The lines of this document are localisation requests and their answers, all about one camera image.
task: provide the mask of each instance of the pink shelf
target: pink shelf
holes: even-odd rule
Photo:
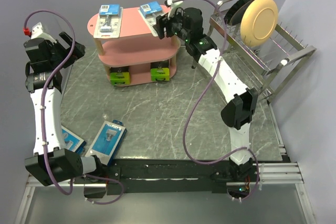
[[[139,64],[130,66],[129,72],[131,76],[131,84],[129,85],[118,85],[119,87],[127,87],[132,85],[139,85],[144,83],[155,82],[151,80],[151,64]],[[176,74],[176,65],[169,66],[170,70],[170,78],[172,78]]]
[[[124,67],[168,60],[176,55],[179,47],[179,43],[172,45],[170,38],[159,39],[152,34],[119,38],[103,44],[105,54],[99,55],[99,59],[109,67]]]
[[[164,12],[169,10],[163,5],[162,8]],[[123,10],[119,38],[94,39],[99,59],[109,80],[111,67],[130,66],[130,85],[152,82],[150,63],[163,60],[171,61],[170,77],[176,73],[176,54],[181,46],[179,39],[175,36],[164,39],[153,37],[138,9],[135,7]],[[88,22],[87,28],[92,36],[95,33],[97,18],[98,14]]]
[[[169,11],[168,7],[164,5],[161,5],[161,7],[165,13]],[[151,34],[151,31],[149,30],[145,21],[143,21],[142,17],[140,16],[138,9],[139,7],[124,8],[121,19],[120,38]],[[88,22],[88,31],[92,36],[95,34],[94,30],[96,28],[97,18],[98,13],[94,15]]]

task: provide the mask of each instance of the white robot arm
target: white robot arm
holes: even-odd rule
[[[60,37],[69,45],[72,39],[61,32]],[[41,97],[43,86],[51,72],[60,64],[69,52],[50,34],[46,33],[41,23],[32,29],[30,40],[24,43],[30,61],[26,65],[26,87],[30,93],[35,111],[36,138],[34,156],[25,159],[26,169],[43,185],[52,184],[45,170],[44,146],[41,129]],[[85,54],[85,47],[76,42],[75,49],[64,67],[73,64]],[[48,85],[45,96],[45,127],[47,136],[48,162],[57,182],[71,179],[82,174],[100,172],[101,164],[96,156],[80,157],[66,149],[62,135],[60,104],[62,76],[57,73]]]
[[[153,26],[160,39],[178,36],[185,42],[187,52],[211,76],[214,75],[218,61],[219,72],[215,82],[220,87],[227,105],[221,112],[224,123],[229,127],[231,148],[249,148],[249,127],[254,114],[258,93],[249,89],[234,74],[225,60],[220,56],[216,44],[212,39],[203,34],[202,12],[196,8],[182,9],[183,1],[167,0],[165,4],[172,9],[163,16],[156,18]],[[251,154],[247,150],[236,152],[230,159],[237,165],[250,165]]]
[[[201,55],[199,64],[213,76],[217,67],[217,63],[220,61],[220,68],[215,82],[222,91],[225,100],[231,101],[235,95],[241,95],[246,92],[248,87],[242,83],[241,80],[233,73],[232,69],[228,66],[222,56],[219,56],[218,49],[211,49],[206,52],[205,55]],[[241,126],[240,130],[235,127],[229,127],[231,138],[231,150],[235,150],[240,147],[249,148],[249,128],[250,123],[245,123]],[[231,160],[237,165],[244,164],[251,158],[251,153],[247,150],[236,152],[230,156]]]

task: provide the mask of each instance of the wire rack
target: wire rack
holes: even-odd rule
[[[217,3],[221,7],[224,3],[232,0],[222,0]],[[222,19],[218,13],[210,17],[210,28],[208,36],[216,29],[222,36],[225,31]],[[315,47],[303,45],[303,40],[298,39],[297,35],[292,34],[282,23],[277,24],[271,37],[261,46],[249,47],[248,41],[245,41],[240,35],[240,24],[235,26],[227,25],[227,41],[230,46],[225,51],[226,61],[239,65],[239,71],[247,76],[246,81],[251,82],[260,95],[271,102],[275,96],[285,87],[296,72],[307,62],[311,55],[316,51]],[[272,83],[280,70],[284,67],[286,76],[280,82],[276,82],[276,87]]]

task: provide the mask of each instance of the table surface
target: table surface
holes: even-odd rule
[[[249,87],[252,83],[235,61],[224,58]],[[177,73],[166,83],[114,87],[94,48],[71,71],[61,104],[62,125],[91,145],[104,121],[122,121],[128,133],[116,158],[185,159],[182,132],[186,118],[210,77],[192,69],[184,49],[177,54]],[[189,152],[198,159],[215,159],[231,149],[228,127],[220,117],[225,102],[211,87],[188,127]],[[266,101],[257,104],[250,128],[251,149],[261,161],[280,161],[281,154]]]
[[[169,8],[161,5],[163,11],[166,13],[169,11]],[[129,36],[139,36],[144,34],[151,34],[152,32],[148,28],[147,24],[140,16],[141,14],[138,11],[139,7],[134,8],[125,8],[122,12],[121,19],[121,29],[120,29],[120,38],[129,37]],[[88,22],[88,31],[93,36],[95,34],[95,28],[97,23],[98,13],[90,18]]]
[[[37,187],[26,224],[305,224],[295,185],[263,185],[242,204],[211,192],[126,194],[109,206],[84,201],[83,188],[65,197]],[[101,201],[114,199],[106,196]]]

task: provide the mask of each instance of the floor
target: floor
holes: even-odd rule
[[[252,82],[226,55],[228,64],[249,87]],[[209,76],[192,69],[184,49],[177,56],[177,73],[167,83],[113,87],[94,48],[71,71],[61,104],[62,125],[87,141],[86,150],[104,121],[122,121],[128,129],[116,158],[185,159],[182,132],[186,118]],[[225,102],[211,88],[196,109],[187,130],[189,152],[198,159],[215,159],[231,150],[228,127],[220,117]],[[261,161],[280,161],[274,125],[266,101],[257,105],[250,128],[251,149]]]

